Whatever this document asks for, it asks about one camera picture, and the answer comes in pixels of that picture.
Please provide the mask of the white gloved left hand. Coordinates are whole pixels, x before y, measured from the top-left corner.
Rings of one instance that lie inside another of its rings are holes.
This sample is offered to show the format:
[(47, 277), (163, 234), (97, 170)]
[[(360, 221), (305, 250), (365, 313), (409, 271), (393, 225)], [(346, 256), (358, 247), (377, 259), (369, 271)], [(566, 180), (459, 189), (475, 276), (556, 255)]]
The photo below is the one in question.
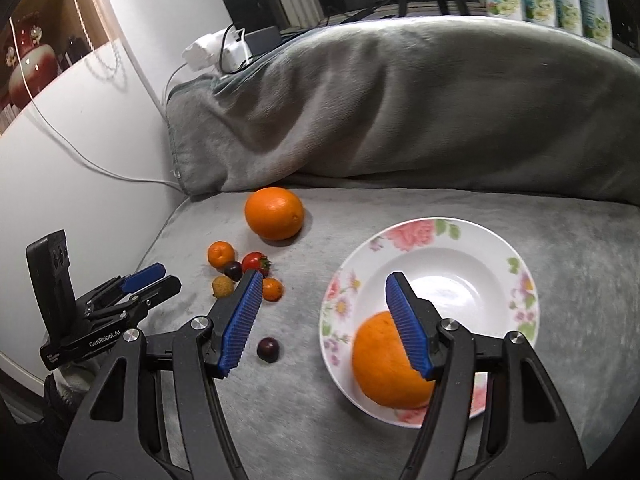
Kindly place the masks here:
[(67, 363), (52, 372), (56, 392), (62, 402), (76, 411), (90, 390), (101, 364), (97, 359)]

